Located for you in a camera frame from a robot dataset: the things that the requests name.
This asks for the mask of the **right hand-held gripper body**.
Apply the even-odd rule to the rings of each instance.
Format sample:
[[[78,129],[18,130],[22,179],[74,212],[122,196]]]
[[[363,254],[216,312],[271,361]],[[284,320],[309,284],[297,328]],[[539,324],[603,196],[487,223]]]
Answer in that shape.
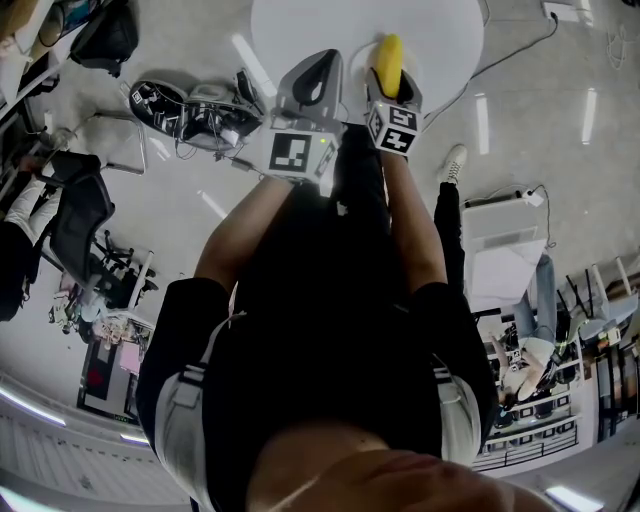
[[[366,127],[376,149],[408,157],[419,137],[420,121],[417,112],[378,100],[370,106]]]

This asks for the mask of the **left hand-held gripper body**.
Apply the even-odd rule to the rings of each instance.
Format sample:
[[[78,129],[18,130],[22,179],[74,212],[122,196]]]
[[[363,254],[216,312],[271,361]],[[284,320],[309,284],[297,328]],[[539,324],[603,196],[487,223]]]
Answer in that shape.
[[[306,107],[291,94],[279,91],[265,121],[264,174],[310,184],[321,196],[330,196],[344,129],[339,101],[323,98]]]

